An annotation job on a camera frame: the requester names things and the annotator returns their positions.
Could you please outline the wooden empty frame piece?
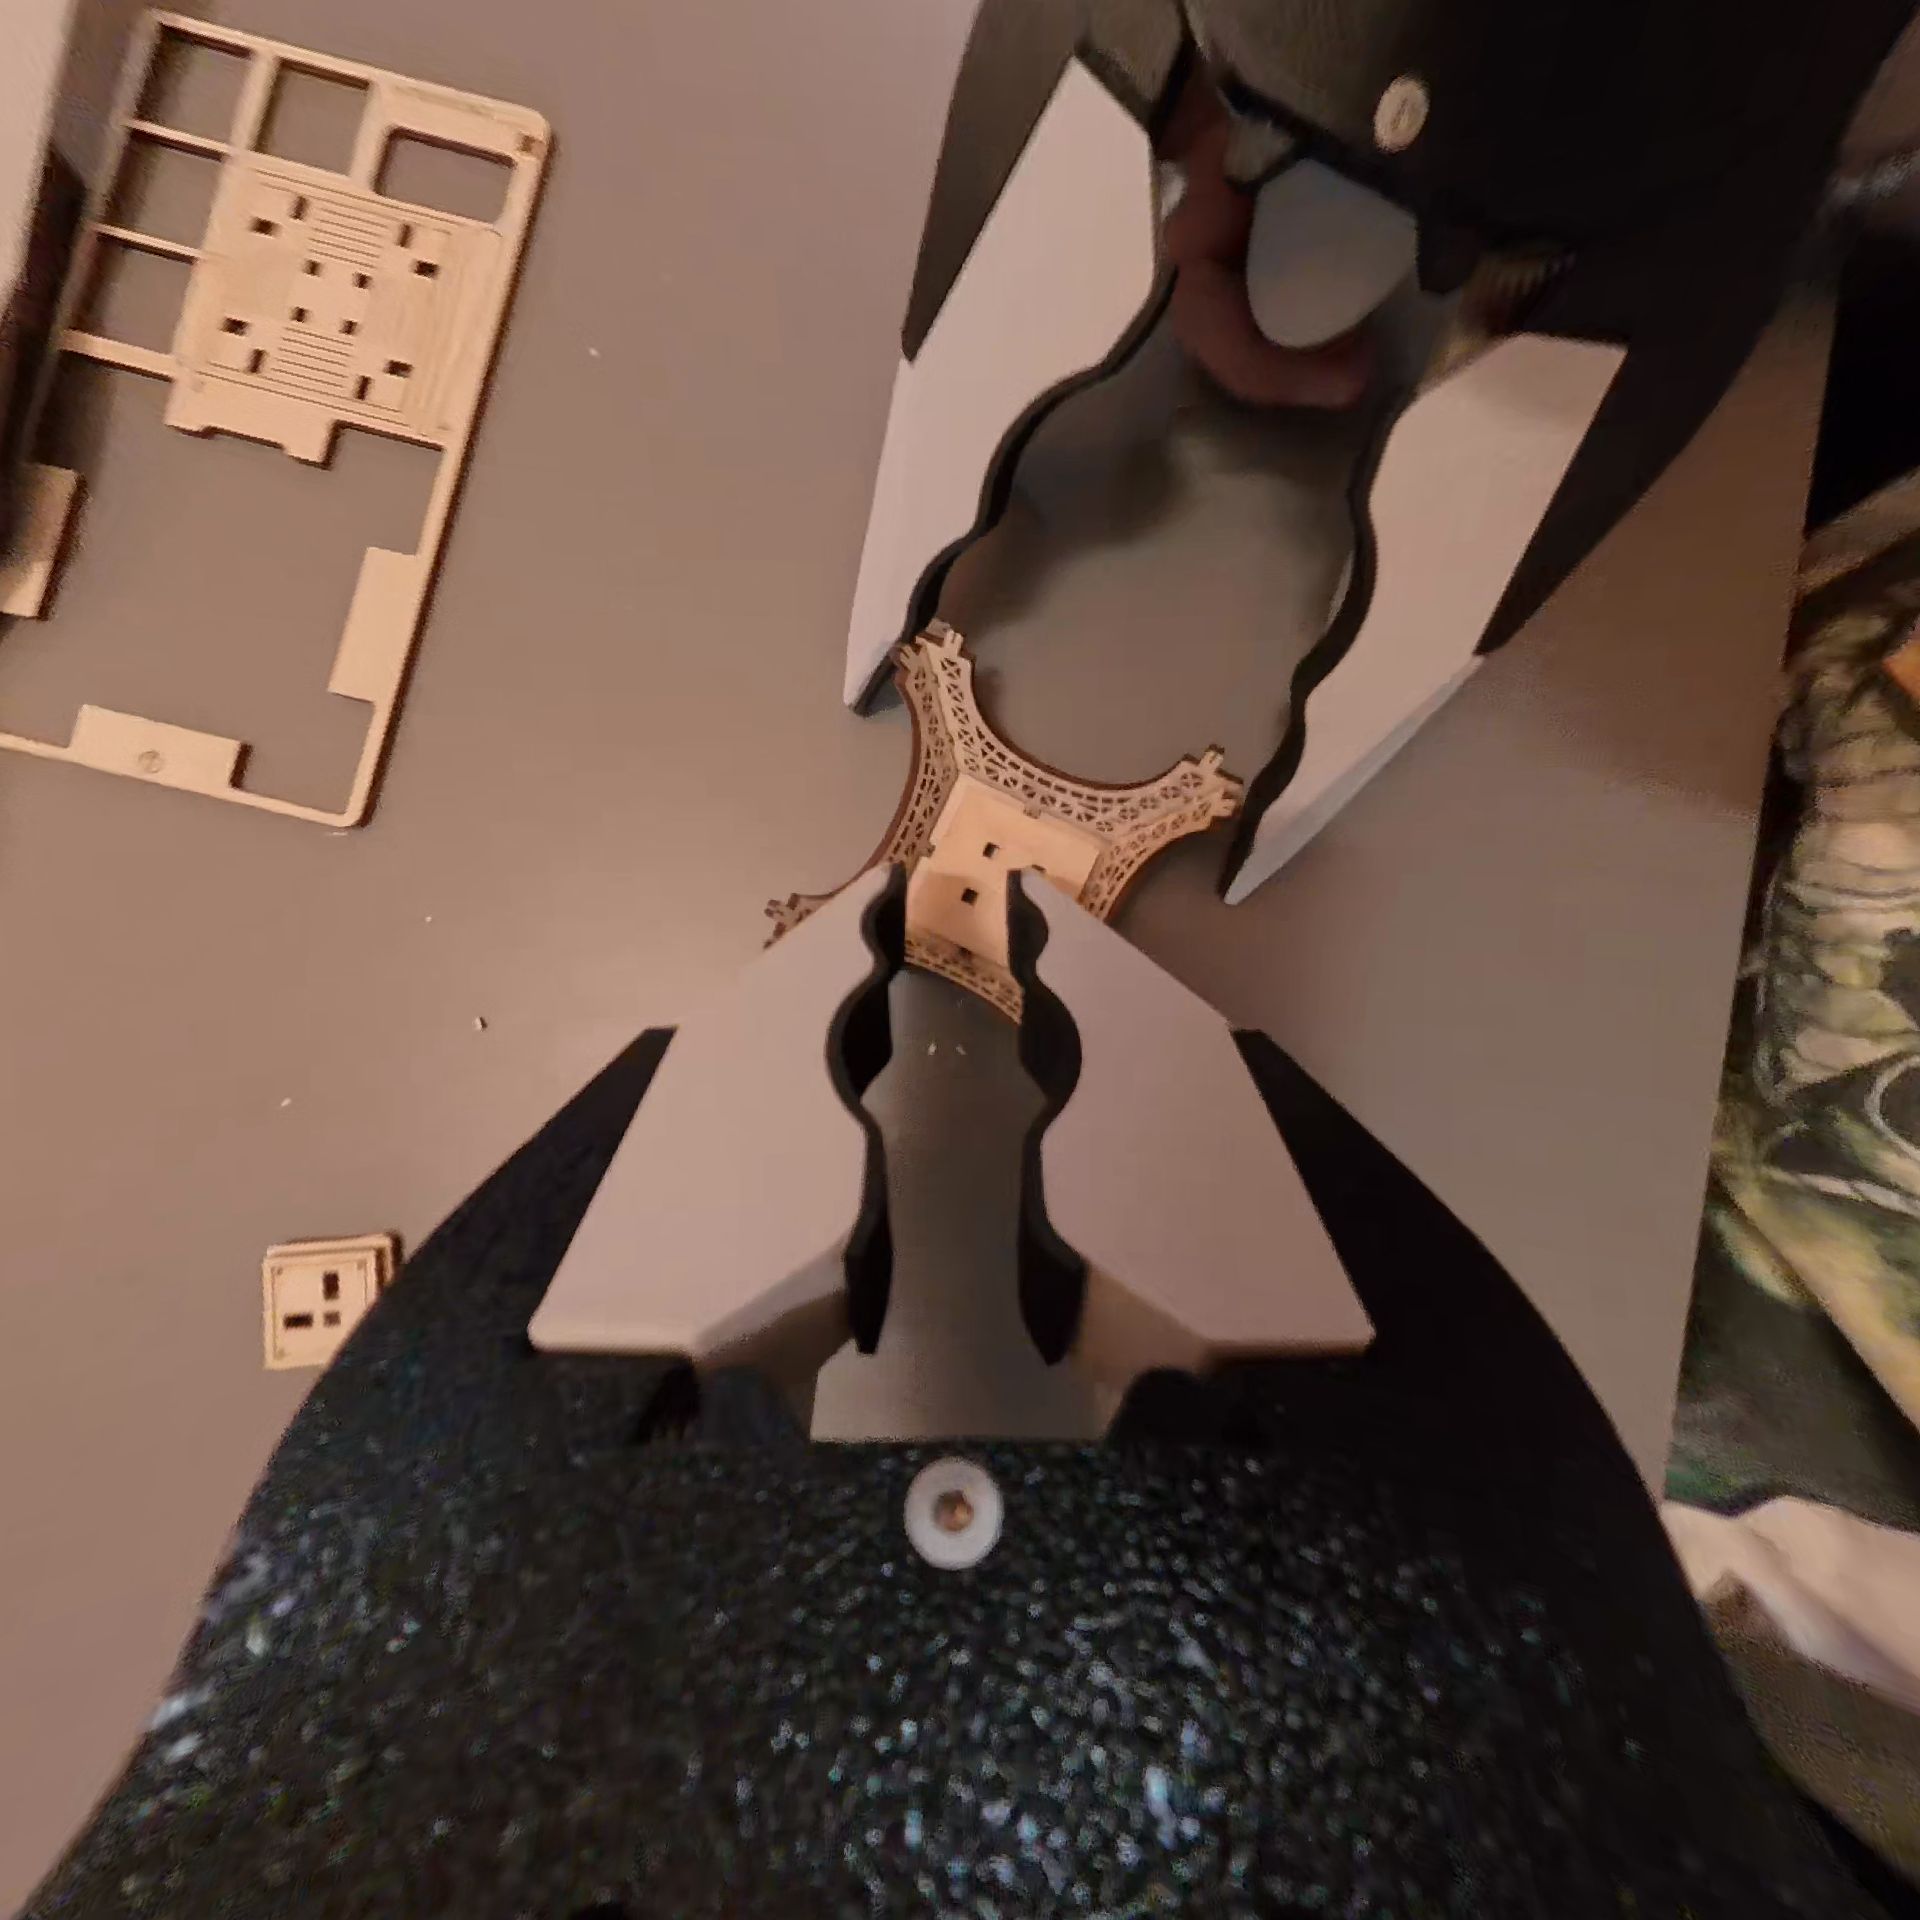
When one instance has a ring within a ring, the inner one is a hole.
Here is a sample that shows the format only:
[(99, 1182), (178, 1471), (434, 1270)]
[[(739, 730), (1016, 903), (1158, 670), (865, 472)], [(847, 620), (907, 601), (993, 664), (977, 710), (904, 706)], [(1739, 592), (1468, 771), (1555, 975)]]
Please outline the wooden empty frame piece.
[(347, 799), (246, 790), (249, 745), (83, 705), (6, 752), (359, 828), (376, 800), (532, 224), (539, 112), (148, 8), (108, 112), (9, 475), (6, 617), (43, 617), (80, 474), (32, 457), (66, 361), (155, 380), (162, 422), (327, 467), (351, 431), (431, 448), (409, 551), (359, 568), (327, 696), (369, 710)]

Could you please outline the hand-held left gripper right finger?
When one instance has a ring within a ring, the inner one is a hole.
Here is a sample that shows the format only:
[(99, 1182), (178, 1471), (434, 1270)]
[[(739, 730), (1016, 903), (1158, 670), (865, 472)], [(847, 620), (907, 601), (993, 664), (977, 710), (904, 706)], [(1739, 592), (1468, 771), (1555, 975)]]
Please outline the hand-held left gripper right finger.
[(1043, 1360), (1204, 1377), (1363, 1353), (1375, 1322), (1227, 1017), (1039, 872), (1009, 878), (1007, 923), (1043, 1096), (1016, 1248)]

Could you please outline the wooden four-square frame piece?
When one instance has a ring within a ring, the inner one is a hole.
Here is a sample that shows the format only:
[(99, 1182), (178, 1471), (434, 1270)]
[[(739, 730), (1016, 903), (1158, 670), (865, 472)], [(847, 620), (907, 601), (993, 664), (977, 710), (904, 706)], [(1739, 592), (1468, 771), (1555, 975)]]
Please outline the wooden four-square frame piece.
[(274, 1244), (262, 1259), (267, 1372), (330, 1368), (401, 1270), (401, 1236), (370, 1232)]

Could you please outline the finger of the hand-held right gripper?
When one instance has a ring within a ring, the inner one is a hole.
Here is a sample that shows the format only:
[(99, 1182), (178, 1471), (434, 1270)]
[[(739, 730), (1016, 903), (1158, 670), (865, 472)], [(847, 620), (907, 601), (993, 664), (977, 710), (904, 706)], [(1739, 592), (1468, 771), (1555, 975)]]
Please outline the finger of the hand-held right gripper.
[(1478, 675), (1481, 640), (1616, 385), (1626, 350), (1494, 342), (1390, 426), (1361, 497), (1352, 577), (1298, 664), (1288, 732), (1220, 878), (1242, 905)]
[(1154, 324), (1168, 275), (1147, 130), (1070, 58), (921, 345), (897, 369), (849, 615), (844, 705), (1004, 513), (1019, 448)]

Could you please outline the person's striped shirt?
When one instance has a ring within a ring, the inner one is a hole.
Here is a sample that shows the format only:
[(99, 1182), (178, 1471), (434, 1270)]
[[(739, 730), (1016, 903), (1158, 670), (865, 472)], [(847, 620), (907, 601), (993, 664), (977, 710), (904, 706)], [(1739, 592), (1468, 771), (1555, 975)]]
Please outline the person's striped shirt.
[(1788, 1783), (1916, 1915), (1916, 483), (1800, 570), (1665, 1523)]

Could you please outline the person's right hand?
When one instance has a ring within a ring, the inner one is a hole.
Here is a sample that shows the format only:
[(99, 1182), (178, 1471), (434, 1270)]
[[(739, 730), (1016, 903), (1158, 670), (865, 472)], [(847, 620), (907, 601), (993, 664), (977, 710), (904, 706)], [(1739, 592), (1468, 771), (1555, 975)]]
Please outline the person's right hand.
[(1375, 371), (1361, 328), (1312, 348), (1283, 348), (1263, 335), (1246, 291), (1255, 208), (1226, 174), (1227, 112), (1193, 71), (1159, 138), (1159, 156), (1185, 174), (1168, 215), (1170, 324), (1195, 369), (1238, 402), (1259, 409), (1347, 412)]

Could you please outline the grey desk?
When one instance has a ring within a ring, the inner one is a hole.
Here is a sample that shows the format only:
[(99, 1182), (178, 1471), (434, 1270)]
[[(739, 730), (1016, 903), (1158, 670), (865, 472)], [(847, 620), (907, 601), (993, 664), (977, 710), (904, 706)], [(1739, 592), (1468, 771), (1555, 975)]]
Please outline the grey desk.
[[(873, 851), (898, 710), (839, 705), (897, 335), (972, 4), (185, 4), (542, 112), (558, 151), (370, 825), (6, 752), (6, 1915), (138, 1740), (312, 1374), (262, 1366), (274, 1241), (409, 1251), (644, 1027)], [(1185, 846), (1121, 921), (1286, 1046), (1498, 1254), (1660, 1483), (1834, 297), (1248, 903)], [(83, 369), (87, 497), (6, 722), (238, 736), (337, 800), (369, 545), (432, 463), (330, 472)], [(1007, 735), (1097, 780), (1250, 778), (1342, 553), (1339, 424), (1263, 422), (1166, 332), (1047, 422), (959, 570)], [(1014, 1036), (907, 976), (875, 1089), (980, 1132), (897, 1163), (898, 1305), (831, 1431), (1014, 1387)]]

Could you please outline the wooden lattice tower base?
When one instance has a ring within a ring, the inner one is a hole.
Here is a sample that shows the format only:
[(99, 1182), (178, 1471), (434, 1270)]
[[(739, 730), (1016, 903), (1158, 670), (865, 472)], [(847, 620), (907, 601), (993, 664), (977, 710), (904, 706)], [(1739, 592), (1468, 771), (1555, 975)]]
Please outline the wooden lattice tower base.
[[(1143, 870), (1168, 849), (1242, 815), (1243, 785), (1226, 771), (1218, 747), (1183, 758), (1138, 785), (1097, 785), (1023, 754), (991, 726), (977, 699), (977, 662), (963, 634), (940, 620), (898, 644), (892, 662), (897, 688), (910, 710), (915, 758), (897, 816), (872, 865), (898, 867), (905, 891), (959, 778), (993, 785), (1103, 842), (1105, 854), (1074, 898), (1097, 921), (1113, 918)], [(993, 967), (945, 940), (907, 930), (904, 911), (904, 961), (969, 990), (1014, 1023), (1023, 1019), (1025, 996), (1010, 967), (1010, 936), (1007, 967)]]

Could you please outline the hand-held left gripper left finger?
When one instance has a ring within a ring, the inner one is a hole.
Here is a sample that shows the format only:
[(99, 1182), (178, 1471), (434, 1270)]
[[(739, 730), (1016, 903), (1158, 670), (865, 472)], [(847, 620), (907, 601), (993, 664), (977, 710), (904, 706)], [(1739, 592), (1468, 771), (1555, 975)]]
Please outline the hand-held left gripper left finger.
[(664, 1048), (536, 1311), (542, 1353), (831, 1360), (879, 1350), (894, 1280), (883, 1136), (905, 873), (856, 878)]

